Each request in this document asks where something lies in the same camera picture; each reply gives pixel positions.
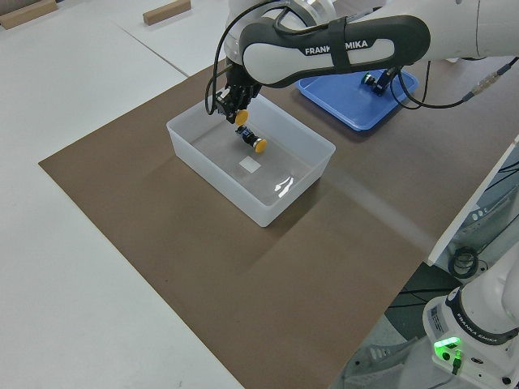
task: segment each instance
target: blue plastic tray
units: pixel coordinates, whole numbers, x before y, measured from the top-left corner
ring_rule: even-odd
[[[383,71],[370,71],[379,78]],[[323,75],[301,79],[296,83],[299,91],[319,107],[330,112],[356,131],[365,131],[373,128],[388,113],[397,107],[386,91],[377,96],[370,87],[361,84],[366,72],[351,73],[348,75]],[[405,85],[409,92],[418,87],[418,80],[412,74],[402,71]],[[398,100],[405,99],[405,93],[398,79],[393,81],[393,89]]]

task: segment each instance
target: green light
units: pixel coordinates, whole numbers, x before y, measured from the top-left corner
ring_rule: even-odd
[[[435,342],[435,348],[441,348],[444,346],[449,346],[450,344],[457,344],[460,342],[460,338],[452,337],[445,340],[439,340]]]

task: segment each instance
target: yellow cap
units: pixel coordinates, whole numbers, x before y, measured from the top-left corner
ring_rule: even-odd
[[[267,148],[267,140],[266,139],[261,139],[254,147],[254,150],[260,154],[261,152],[264,152],[265,151],[265,148]]]
[[[247,122],[248,118],[249,118],[248,111],[246,109],[242,109],[241,111],[238,111],[238,113],[236,113],[236,118],[234,119],[234,123],[237,126],[243,126]]]

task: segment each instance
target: plastic container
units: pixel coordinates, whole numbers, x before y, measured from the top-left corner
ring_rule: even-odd
[[[262,96],[248,110],[247,127],[268,140],[262,154],[224,116],[208,116],[203,102],[167,127],[177,156],[266,227],[321,177],[335,146]]]
[[[377,79],[383,71],[370,71]],[[301,79],[296,83],[299,91],[356,131],[373,128],[397,107],[388,89],[382,96],[377,96],[367,85],[361,84],[366,72],[348,75],[323,75]],[[409,92],[418,87],[418,80],[411,73],[402,71],[405,85]],[[398,100],[405,100],[405,93],[395,79],[393,90]]]

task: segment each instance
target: brown mat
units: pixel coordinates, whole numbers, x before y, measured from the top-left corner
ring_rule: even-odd
[[[437,63],[431,95],[462,96],[502,62]],[[174,155],[165,124],[202,100],[208,75],[41,166],[245,388],[326,388],[517,135],[519,110],[504,103],[518,100],[516,72],[466,106],[401,111],[368,137],[294,88],[265,89],[337,145],[266,229]]]

